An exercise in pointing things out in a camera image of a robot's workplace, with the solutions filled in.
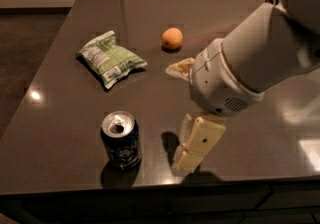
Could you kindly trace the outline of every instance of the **dark table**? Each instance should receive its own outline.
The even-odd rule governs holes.
[[[77,0],[0,140],[0,194],[317,177],[319,71],[276,85],[262,103],[227,119],[194,175],[170,170],[185,114],[202,110],[188,83],[166,67],[226,36],[263,1]],[[177,53],[161,49],[160,36],[172,26],[184,34]],[[109,30],[148,65],[106,91],[75,53]],[[102,120],[117,110],[138,122],[143,156],[139,169],[124,174],[110,168],[100,137]]]

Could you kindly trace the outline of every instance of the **can lid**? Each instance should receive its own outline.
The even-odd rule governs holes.
[[[105,117],[102,122],[102,130],[111,138],[121,138],[132,131],[134,123],[131,114],[125,111],[116,111]]]

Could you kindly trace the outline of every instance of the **soda can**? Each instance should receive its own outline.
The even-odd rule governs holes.
[[[114,168],[125,171],[141,162],[138,124],[131,114],[116,111],[105,117],[101,135]]]

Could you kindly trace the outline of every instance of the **floor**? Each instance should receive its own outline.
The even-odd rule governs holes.
[[[66,16],[0,15],[0,140]],[[16,222],[0,214],[0,223]]]

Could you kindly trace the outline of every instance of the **snack bag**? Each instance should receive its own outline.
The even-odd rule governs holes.
[[[102,79],[104,86],[110,89],[130,71],[147,65],[147,62],[116,44],[116,36],[109,31],[88,42],[76,56],[82,56],[89,67]]]

